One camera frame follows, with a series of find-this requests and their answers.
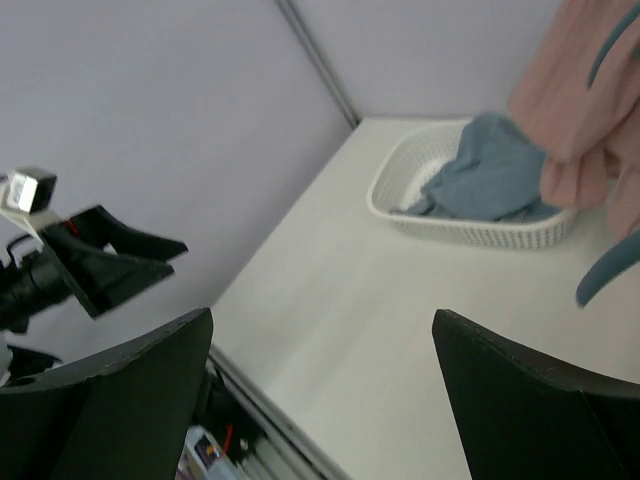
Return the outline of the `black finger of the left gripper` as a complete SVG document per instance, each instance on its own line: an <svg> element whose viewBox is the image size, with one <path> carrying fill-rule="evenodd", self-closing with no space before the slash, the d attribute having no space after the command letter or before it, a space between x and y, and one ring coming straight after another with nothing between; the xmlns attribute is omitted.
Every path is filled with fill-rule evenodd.
<svg viewBox="0 0 640 480"><path fill-rule="evenodd" d="M42 231L42 240L61 267L62 278L92 318L152 288L174 273L168 262L118 254L110 245L92 247L63 222Z"/></svg>

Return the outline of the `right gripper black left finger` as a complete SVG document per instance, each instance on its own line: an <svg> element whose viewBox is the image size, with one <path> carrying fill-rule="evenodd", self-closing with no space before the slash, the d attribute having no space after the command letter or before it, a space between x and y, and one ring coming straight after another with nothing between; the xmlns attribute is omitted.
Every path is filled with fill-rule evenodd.
<svg viewBox="0 0 640 480"><path fill-rule="evenodd" d="M171 479L213 335L195 309L1 388L4 479Z"/></svg>

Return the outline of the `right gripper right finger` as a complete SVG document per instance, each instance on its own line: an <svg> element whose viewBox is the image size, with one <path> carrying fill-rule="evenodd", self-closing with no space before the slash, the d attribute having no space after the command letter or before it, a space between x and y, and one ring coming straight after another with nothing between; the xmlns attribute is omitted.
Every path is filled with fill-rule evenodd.
<svg viewBox="0 0 640 480"><path fill-rule="evenodd" d="M474 479L636 479L639 387L448 309L432 337Z"/></svg>

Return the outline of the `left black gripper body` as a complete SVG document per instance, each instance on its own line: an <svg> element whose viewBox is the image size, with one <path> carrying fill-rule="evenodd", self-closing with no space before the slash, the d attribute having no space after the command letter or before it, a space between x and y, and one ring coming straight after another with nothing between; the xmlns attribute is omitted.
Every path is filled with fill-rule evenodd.
<svg viewBox="0 0 640 480"><path fill-rule="evenodd" d="M13 239L6 247L7 264L1 264L1 329L27 330L30 318L66 301L71 290L44 251L32 250L16 260L13 249L25 239Z"/></svg>

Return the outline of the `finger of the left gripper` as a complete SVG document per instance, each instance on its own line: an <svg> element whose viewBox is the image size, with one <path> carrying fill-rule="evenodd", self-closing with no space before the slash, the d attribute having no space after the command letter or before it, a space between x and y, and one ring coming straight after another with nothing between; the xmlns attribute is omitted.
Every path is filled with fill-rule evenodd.
<svg viewBox="0 0 640 480"><path fill-rule="evenodd" d="M134 229L97 205L69 218L69 230L92 247L110 245L118 254L168 262L188 251L184 242Z"/></svg>

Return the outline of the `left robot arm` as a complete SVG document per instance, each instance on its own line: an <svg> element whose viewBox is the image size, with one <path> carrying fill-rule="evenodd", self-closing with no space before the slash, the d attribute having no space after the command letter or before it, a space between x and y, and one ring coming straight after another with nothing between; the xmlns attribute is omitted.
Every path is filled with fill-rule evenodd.
<svg viewBox="0 0 640 480"><path fill-rule="evenodd" d="M96 319L174 273L185 243L125 225L98 205L12 240L1 265L1 384L46 371L55 355L11 345L44 310L75 298Z"/></svg>

